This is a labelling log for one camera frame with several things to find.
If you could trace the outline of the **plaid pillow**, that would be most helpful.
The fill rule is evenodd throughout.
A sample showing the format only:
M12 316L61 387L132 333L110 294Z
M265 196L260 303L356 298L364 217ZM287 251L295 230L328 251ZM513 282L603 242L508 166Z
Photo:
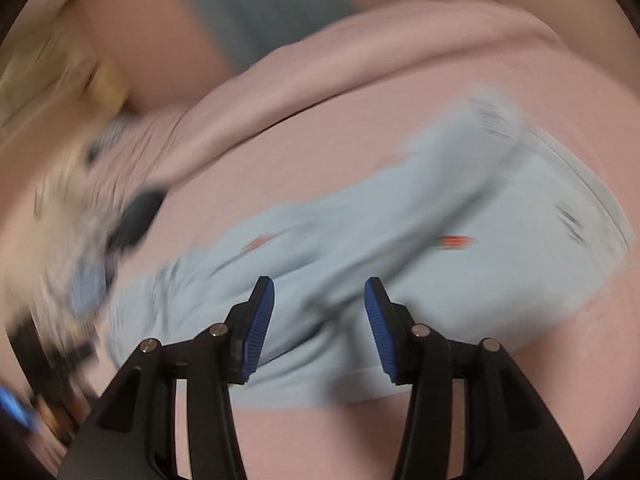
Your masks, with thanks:
M53 249L44 259L30 312L40 337L55 347L92 337L113 281L115 263L106 241L117 216L91 203L82 180L133 122L134 116L117 114L96 140L64 154L36 187L35 218L53 229Z

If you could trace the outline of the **light blue strawberry pants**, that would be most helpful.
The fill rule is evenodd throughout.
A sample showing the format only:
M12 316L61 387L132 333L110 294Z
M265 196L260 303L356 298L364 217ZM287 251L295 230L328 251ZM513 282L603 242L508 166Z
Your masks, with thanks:
M182 341L273 279L276 304L242 408L391 396L363 305L390 298L451 339L517 349L624 265L634 231L600 179L504 94L483 88L424 128L401 162L343 191L271 208L125 286L110 304L116 364L144 338Z

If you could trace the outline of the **pink blanket roll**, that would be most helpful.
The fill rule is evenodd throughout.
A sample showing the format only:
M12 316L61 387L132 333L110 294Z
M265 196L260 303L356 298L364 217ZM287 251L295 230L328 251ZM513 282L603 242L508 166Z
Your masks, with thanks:
M190 106L122 125L100 151L85 190L115 207L139 188L171 188L281 120L423 62L511 42L557 46L523 10L483 0L406 0L345 18L275 50Z

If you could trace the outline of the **dark folded garment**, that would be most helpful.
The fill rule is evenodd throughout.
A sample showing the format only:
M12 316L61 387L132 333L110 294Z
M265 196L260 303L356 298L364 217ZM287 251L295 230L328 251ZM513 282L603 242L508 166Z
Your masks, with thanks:
M138 194L124 209L118 225L108 237L105 249L122 252L136 246L149 231L165 200L164 190L147 190Z

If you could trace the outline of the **pink bed mattress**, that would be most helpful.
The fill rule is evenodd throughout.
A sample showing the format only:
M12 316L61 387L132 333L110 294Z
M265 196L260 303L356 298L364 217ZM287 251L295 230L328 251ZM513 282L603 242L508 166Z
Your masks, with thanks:
M238 390L255 479L385 479L408 393L362 304L376 275L449 338L501 340L585 471L639 406L639 103L564 52L386 68L268 58L105 159L167 200L120 270L107 352L188 339L276 283Z

